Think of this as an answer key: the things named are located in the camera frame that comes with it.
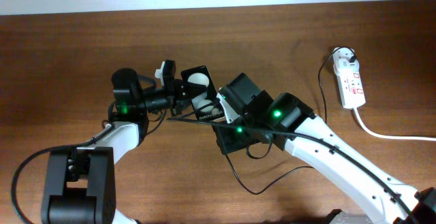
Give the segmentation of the black smartphone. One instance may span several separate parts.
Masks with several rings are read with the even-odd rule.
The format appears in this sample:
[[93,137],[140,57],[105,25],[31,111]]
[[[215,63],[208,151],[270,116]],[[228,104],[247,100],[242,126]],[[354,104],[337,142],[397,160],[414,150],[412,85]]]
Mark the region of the black smartphone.
[[196,112],[196,118],[202,121],[222,121],[224,119],[223,108],[217,99],[217,92],[212,78],[205,65],[186,69],[181,72],[183,81],[187,81],[188,84],[199,84],[204,87],[201,88],[202,93],[196,95],[191,99],[191,104],[194,110],[201,108],[216,101],[215,105],[202,108]]

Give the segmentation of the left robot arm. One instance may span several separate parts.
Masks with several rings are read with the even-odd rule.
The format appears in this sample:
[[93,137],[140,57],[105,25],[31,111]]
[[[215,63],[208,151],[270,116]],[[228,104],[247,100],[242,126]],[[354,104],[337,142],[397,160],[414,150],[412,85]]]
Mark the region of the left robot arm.
[[154,78],[131,68],[111,77],[115,101],[103,129],[88,142],[51,150],[44,185],[43,223],[135,223],[116,207],[115,164],[139,147],[149,129],[150,112],[179,115],[192,100],[203,97],[211,79],[202,67],[174,77],[164,65]]

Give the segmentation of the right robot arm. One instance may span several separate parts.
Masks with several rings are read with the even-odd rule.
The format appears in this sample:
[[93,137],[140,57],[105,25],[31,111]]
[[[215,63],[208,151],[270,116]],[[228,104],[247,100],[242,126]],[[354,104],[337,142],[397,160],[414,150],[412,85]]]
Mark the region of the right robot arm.
[[418,191],[378,168],[345,143],[310,108],[290,93],[273,99],[246,74],[217,93],[226,123],[218,138],[231,139],[224,151],[262,142],[274,144],[309,164],[363,211],[372,223],[434,223],[435,188]]

